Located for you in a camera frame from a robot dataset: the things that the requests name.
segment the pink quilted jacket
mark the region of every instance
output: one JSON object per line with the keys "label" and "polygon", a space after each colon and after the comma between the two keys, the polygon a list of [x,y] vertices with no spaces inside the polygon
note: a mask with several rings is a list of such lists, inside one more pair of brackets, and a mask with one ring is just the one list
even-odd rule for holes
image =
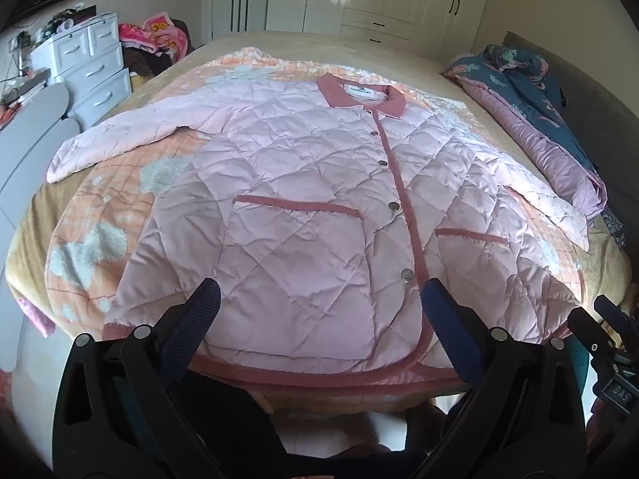
{"label": "pink quilted jacket", "polygon": [[222,308],[194,367],[342,392],[452,383],[422,313],[431,277],[517,339],[556,331],[578,304],[507,188],[587,247],[584,216],[458,119],[351,85],[207,86],[65,143],[50,180],[179,126],[208,138],[157,196],[107,320],[152,325],[210,276]]}

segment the pile of clothes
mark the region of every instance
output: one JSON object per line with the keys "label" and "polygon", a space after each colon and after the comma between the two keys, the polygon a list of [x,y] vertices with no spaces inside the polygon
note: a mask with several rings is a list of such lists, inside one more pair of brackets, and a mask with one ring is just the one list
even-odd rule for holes
{"label": "pile of clothes", "polygon": [[558,196],[589,221],[601,214],[615,242],[625,245],[625,227],[606,206],[606,186],[561,116],[565,101],[545,59],[488,45],[479,56],[457,57],[442,75],[493,115]]}
{"label": "pile of clothes", "polygon": [[183,22],[171,20],[167,12],[148,18],[142,26],[119,25],[125,65],[140,75],[159,75],[193,51]]}

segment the metal screw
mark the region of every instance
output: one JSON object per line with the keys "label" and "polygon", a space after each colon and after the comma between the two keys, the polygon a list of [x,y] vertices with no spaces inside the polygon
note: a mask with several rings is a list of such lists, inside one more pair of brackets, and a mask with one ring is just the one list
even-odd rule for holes
{"label": "metal screw", "polygon": [[561,340],[561,338],[557,338],[554,336],[553,338],[550,339],[550,345],[554,347],[555,349],[563,349],[564,341]]}
{"label": "metal screw", "polygon": [[133,332],[133,336],[135,338],[139,338],[140,340],[142,340],[143,338],[146,338],[150,334],[151,334],[151,328],[146,325],[137,326],[137,328],[135,328],[135,331]]}
{"label": "metal screw", "polygon": [[491,329],[490,336],[492,336],[497,342],[505,342],[508,340],[508,332],[502,328]]}
{"label": "metal screw", "polygon": [[81,335],[78,335],[78,338],[75,339],[75,345],[78,347],[82,347],[84,345],[87,345],[90,340],[91,337],[88,334],[82,333]]}

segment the clothing label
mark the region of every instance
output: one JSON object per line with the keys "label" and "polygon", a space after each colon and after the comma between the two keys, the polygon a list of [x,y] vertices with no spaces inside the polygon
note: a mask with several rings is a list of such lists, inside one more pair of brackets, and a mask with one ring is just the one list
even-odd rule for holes
{"label": "clothing label", "polygon": [[353,97],[359,97],[360,99],[370,99],[372,101],[377,100],[377,94],[370,88],[362,88],[361,86],[345,85],[344,90],[347,94]]}

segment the drawer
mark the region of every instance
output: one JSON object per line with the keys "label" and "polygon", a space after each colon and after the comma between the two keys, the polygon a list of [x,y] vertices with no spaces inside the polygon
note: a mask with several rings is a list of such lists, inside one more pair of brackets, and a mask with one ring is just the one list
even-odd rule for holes
{"label": "drawer", "polygon": [[69,116],[74,117],[82,131],[85,131],[129,97],[130,93],[129,69],[125,68],[94,88],[71,109]]}
{"label": "drawer", "polygon": [[367,41],[368,43],[375,43],[379,46],[403,50],[404,52],[413,52],[412,41],[389,36],[389,34],[381,34],[373,30],[342,25],[339,34],[342,38],[354,38],[355,40]]}
{"label": "drawer", "polygon": [[55,40],[52,45],[54,63],[51,70],[52,76],[61,74],[91,57],[86,27]]}
{"label": "drawer", "polygon": [[91,55],[98,55],[119,41],[116,16],[92,23],[88,28]]}
{"label": "drawer", "polygon": [[405,40],[411,40],[415,31],[415,26],[410,23],[353,9],[344,9],[342,25],[374,30],[375,32],[397,36]]}
{"label": "drawer", "polygon": [[71,103],[81,100],[84,95],[101,82],[124,68],[122,49],[119,43],[112,45],[103,54],[91,57],[88,63],[75,66],[56,78],[65,82],[71,94]]}

